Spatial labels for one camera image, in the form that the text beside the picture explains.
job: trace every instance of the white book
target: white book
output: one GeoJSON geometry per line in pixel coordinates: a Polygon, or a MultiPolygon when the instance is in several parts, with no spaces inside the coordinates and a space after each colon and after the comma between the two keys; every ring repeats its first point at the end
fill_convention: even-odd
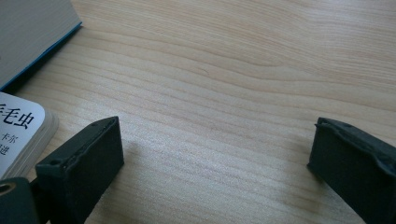
{"type": "Polygon", "coordinates": [[[0,179],[26,176],[58,123],[43,106],[0,92],[0,179]]]}

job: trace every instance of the stack of books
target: stack of books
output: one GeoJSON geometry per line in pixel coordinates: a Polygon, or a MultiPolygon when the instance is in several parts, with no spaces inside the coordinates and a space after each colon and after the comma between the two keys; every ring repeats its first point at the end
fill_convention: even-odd
{"type": "MultiPolygon", "coordinates": [[[[0,1],[0,91],[80,25],[69,0],[0,1]]],[[[57,128],[41,105],[0,92],[0,179],[27,175],[57,128]]]]}

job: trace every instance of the wood grain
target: wood grain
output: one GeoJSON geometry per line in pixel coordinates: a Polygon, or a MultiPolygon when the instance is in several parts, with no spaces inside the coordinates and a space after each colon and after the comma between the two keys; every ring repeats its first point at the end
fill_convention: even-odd
{"type": "Polygon", "coordinates": [[[42,157],[120,117],[87,223],[362,223],[305,165],[318,117],[396,145],[395,1],[72,3],[84,27],[17,94],[60,118],[42,157]]]}

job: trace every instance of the table surface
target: table surface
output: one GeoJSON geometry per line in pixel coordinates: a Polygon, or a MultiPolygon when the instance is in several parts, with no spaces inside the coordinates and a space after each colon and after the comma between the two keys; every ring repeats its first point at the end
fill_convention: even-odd
{"type": "Polygon", "coordinates": [[[59,116],[41,158],[120,117],[87,223],[362,223],[306,164],[318,117],[396,145],[395,1],[72,3],[83,28],[16,95],[59,116]]]}

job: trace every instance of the metal ring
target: metal ring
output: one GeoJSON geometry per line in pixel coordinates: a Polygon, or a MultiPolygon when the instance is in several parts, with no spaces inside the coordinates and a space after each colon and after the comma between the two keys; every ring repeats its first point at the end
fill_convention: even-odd
{"type": "Polygon", "coordinates": [[[8,194],[17,187],[14,182],[4,183],[0,185],[0,196],[8,194]]]}

